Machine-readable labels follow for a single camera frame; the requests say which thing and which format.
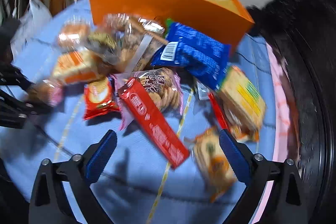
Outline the bread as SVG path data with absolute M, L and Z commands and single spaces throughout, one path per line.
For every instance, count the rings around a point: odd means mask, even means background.
M 53 79 L 70 85 L 104 77 L 99 69 L 100 57 L 84 46 L 90 31 L 91 25 L 86 20 L 74 18 L 64 23 L 56 38 L 60 56 L 51 73 Z

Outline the blue snack bag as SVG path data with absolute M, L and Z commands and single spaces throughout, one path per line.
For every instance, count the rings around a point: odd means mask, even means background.
M 168 44 L 151 59 L 152 67 L 179 67 L 217 91 L 227 73 L 231 46 L 178 22 L 169 26 Z

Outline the orange biscuit packet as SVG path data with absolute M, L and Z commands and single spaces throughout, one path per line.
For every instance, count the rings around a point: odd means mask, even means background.
M 184 138 L 189 146 L 210 191 L 210 202 L 215 202 L 237 181 L 222 148 L 219 145 L 219 132 L 216 128 L 206 129 L 194 138 Z

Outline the peanut bag clear silver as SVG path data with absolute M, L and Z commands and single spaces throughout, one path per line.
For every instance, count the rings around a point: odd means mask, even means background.
M 56 107 L 63 100 L 63 86 L 55 79 L 43 79 L 29 88 L 27 100 Z

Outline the cracker pack yellow green label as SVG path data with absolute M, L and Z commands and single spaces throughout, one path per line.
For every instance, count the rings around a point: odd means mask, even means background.
M 220 128 L 239 142 L 259 141 L 266 103 L 240 68 L 230 66 L 220 89 L 208 97 Z

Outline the blue checked tablecloth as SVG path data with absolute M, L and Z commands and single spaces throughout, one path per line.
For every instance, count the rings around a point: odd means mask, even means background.
M 59 53 L 53 49 L 64 22 L 72 16 L 92 21 L 89 0 L 79 0 L 68 6 L 44 26 L 41 32 L 27 42 L 14 60 L 14 65 L 30 81 L 48 77 Z M 259 152 L 272 160 L 276 136 L 276 109 L 274 88 L 266 41 L 262 37 L 244 36 L 237 52 L 231 57 L 259 90 L 266 102 L 264 124 L 259 144 L 247 143 L 253 153 Z M 216 122 L 209 101 L 201 107 L 186 76 L 182 81 L 183 107 L 187 105 L 184 124 L 179 137 L 194 138 Z M 84 153 L 98 142 L 108 130 L 117 133 L 117 147 L 92 190 L 114 223 L 146 223 L 158 195 L 167 161 L 142 133 L 135 121 L 120 131 L 120 115 L 83 120 L 84 86 L 71 85 L 66 89 L 62 104 L 50 113 L 32 117 L 23 129 L 1 127 L 1 158 L 11 181 L 28 201 L 35 176 L 45 158 L 53 162 L 67 161 L 75 153 Z M 245 185 L 236 182 L 217 202 L 209 203 L 209 192 L 194 158 L 189 157 L 176 170 L 166 172 L 167 180 L 150 223 L 222 223 L 240 198 Z

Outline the red round cracker packet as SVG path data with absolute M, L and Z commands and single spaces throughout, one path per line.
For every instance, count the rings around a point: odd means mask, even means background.
M 114 82 L 111 77 L 107 76 L 87 84 L 84 88 L 84 99 L 84 120 L 120 111 L 115 99 Z

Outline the red long biscuit box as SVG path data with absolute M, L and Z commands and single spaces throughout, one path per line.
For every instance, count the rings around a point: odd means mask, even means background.
M 118 89 L 118 95 L 143 132 L 171 164 L 178 168 L 190 153 L 167 123 L 165 117 L 150 98 L 137 78 L 130 78 Z

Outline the pink cookie packet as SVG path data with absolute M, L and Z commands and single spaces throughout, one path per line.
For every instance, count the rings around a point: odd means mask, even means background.
M 183 112 L 183 92 L 180 77 L 169 68 L 152 69 L 129 73 L 113 74 L 116 93 L 131 77 L 138 78 L 150 98 L 162 112 L 174 111 L 177 115 Z

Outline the white plastic shopping bag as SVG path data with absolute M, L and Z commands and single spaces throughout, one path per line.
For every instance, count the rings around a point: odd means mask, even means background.
M 42 1 L 29 0 L 28 11 L 19 19 L 20 25 L 10 42 L 13 59 L 26 47 L 28 40 L 51 19 L 52 15 L 49 9 Z

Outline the pink cloth table edge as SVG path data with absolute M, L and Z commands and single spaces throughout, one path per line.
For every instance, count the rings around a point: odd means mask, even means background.
M 253 50 L 253 83 L 266 103 L 258 151 L 267 159 L 298 161 L 298 112 L 286 71 L 286 62 L 268 43 L 257 43 Z

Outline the brown pastry clear tray pack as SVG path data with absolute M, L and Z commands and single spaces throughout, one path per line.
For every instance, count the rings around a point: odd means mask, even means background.
M 107 14 L 85 46 L 120 73 L 143 70 L 168 41 L 158 22 L 128 14 Z

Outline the orange cardboard box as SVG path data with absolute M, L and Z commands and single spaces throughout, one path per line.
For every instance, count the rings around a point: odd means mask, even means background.
M 254 21 L 239 0 L 89 0 L 95 24 L 106 14 L 133 14 L 190 26 L 235 51 Z

